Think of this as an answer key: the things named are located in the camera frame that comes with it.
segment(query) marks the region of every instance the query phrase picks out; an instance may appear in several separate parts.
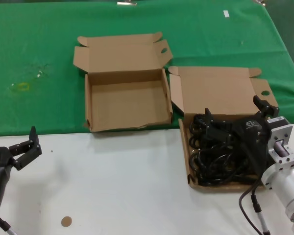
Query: white label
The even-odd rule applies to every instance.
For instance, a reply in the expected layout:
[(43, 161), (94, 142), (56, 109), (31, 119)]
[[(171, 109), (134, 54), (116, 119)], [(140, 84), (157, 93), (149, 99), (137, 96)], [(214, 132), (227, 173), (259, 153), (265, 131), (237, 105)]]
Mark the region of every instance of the white label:
[(223, 13), (226, 18), (230, 17), (229, 12), (227, 10), (224, 10)]
[(268, 119), (268, 123), (272, 123), (272, 122), (275, 122), (275, 121), (280, 121), (280, 120), (283, 120), (284, 117), (276, 117), (276, 118), (273, 118), (273, 119)]

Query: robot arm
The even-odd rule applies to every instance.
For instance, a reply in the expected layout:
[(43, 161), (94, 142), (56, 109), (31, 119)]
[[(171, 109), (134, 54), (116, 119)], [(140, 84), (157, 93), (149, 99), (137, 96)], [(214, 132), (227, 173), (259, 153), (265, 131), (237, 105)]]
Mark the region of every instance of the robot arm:
[(267, 189), (275, 192), (294, 223), (294, 151), (289, 146), (293, 126), (284, 117), (267, 122), (271, 128), (268, 151), (274, 164), (267, 168), (261, 180)]
[[(253, 102), (259, 112), (235, 121), (215, 120), (206, 109), (209, 126), (206, 135), (215, 140), (231, 142), (241, 149), (248, 156), (259, 178), (258, 182), (261, 181), (267, 189), (275, 192), (285, 207), (287, 217), (294, 223), (294, 151), (289, 146), (293, 126), (284, 117), (278, 117), (277, 107), (257, 96)], [(258, 207), (255, 209), (257, 215), (261, 215), (254, 194), (257, 185), (246, 191), (244, 196), (253, 190), (253, 205)], [(266, 228), (263, 217), (260, 220), (263, 228)], [(267, 228), (263, 231), (264, 234), (270, 234)]]
[[(15, 160), (14, 157), (20, 154), (23, 155)], [(11, 146), (9, 149), (6, 147), (0, 147), (0, 206), (4, 196), (6, 184), (10, 179), (12, 167), (15, 167), (17, 170), (21, 170), (41, 154), (42, 150), (40, 148), (39, 139), (34, 126), (31, 128), (28, 141)], [(8, 234), (15, 234), (11, 230), (10, 226), (1, 218), (0, 227)]]

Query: box flap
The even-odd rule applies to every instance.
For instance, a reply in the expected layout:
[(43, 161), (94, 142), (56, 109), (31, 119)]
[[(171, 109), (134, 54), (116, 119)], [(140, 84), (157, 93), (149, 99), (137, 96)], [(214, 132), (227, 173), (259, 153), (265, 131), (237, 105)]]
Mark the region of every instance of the box flap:
[(143, 71), (162, 68), (172, 59), (161, 33), (99, 38), (79, 37), (74, 65), (86, 72)]
[(78, 37), (78, 42), (84, 47), (96, 45), (126, 45), (126, 44), (152, 44), (162, 38), (162, 33), (106, 36), (106, 37)]
[(269, 102), (269, 104), (278, 107), (278, 102), (276, 101), (267, 80), (251, 78), (250, 81), (253, 85), (256, 95), (258, 95), (260, 99), (266, 100)]
[(256, 95), (250, 75), (260, 70), (230, 67), (169, 67), (172, 101), (186, 114), (253, 114)]

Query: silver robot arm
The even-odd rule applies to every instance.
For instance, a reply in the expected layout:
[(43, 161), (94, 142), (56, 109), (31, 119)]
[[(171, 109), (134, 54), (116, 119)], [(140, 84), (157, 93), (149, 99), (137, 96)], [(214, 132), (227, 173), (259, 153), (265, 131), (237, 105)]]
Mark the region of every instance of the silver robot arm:
[(261, 181), (267, 189), (275, 192), (285, 207), (287, 217), (294, 223), (294, 151), (289, 146), (293, 126), (284, 117), (267, 122), (273, 124), (278, 121), (286, 125), (271, 130), (268, 150), (275, 163), (264, 172)]

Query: coiled black cable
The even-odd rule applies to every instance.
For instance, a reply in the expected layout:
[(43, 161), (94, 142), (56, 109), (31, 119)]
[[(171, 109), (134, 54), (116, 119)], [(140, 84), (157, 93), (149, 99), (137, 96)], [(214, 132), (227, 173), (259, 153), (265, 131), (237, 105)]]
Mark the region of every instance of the coiled black cable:
[[(195, 149), (189, 159), (189, 165), (201, 186), (218, 186), (229, 182), (253, 184), (256, 179), (250, 177), (253, 171), (249, 167), (247, 156), (236, 146), (235, 141), (224, 143), (206, 135), (207, 122), (203, 114), (194, 116), (190, 124), (189, 145)], [(230, 134), (221, 125), (214, 127)]]

